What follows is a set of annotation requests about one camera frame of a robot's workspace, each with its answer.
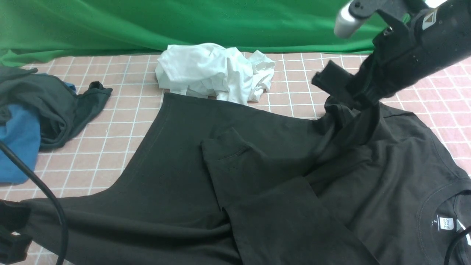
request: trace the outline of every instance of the printed size label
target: printed size label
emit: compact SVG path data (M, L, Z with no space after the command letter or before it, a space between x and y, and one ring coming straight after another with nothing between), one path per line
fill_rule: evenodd
M453 218L443 218L440 217L440 229L443 230L453 230L455 228L455 222Z
M430 12L423 18L422 21L422 30L426 30L427 28L431 27L437 21L437 10Z

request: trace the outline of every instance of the crumpled white shirt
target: crumpled white shirt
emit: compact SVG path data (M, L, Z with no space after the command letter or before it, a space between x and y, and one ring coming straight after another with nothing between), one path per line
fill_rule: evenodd
M169 45L158 58L159 87L170 92L247 105L270 91L275 62L256 51L249 58L237 48L214 43Z

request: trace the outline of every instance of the black cable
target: black cable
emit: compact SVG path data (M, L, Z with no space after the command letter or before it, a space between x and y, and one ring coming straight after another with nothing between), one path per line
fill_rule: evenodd
M450 264L450 259L451 259L451 254L453 253L453 250L455 249L456 245L458 242L460 242L461 239L463 239L466 235L471 233L471 226L466 228L464 231L460 232L455 236L453 241L448 245L447 249L447 254L445 255L445 262L443 265L449 265Z
M28 166L18 158L15 153L2 141L0 141L0 150L2 150L5 155L15 164L23 173L33 181L38 188L46 194L46 197L51 200L52 204L56 208L57 216L59 217L59 223L62 228L61 233L61 246L59 250L59 255L56 261L56 265L62 265L65 260L65 255L67 253L67 245L69 243L69 229L67 227L67 221L65 219L64 210L57 200L56 196L52 191L46 186L44 182L31 170Z

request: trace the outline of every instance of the robotic arm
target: robotic arm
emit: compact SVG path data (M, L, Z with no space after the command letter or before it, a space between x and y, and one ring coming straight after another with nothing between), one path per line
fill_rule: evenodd
M448 0L430 8L423 0L350 1L337 16L335 35L349 38L375 12L389 27L373 39L374 52L357 74L349 76L343 90L319 82L322 72L313 83L340 101L364 109L470 57L470 2ZM410 19L404 23L407 15Z

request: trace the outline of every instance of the blue cloth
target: blue cloth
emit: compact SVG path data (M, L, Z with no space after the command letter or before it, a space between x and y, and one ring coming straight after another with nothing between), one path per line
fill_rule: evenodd
M73 84L67 86L76 92ZM31 170L36 167L41 127L36 108L21 104L10 104L11 118L0 125L0 141L4 142ZM28 177L0 151L0 183L21 184Z

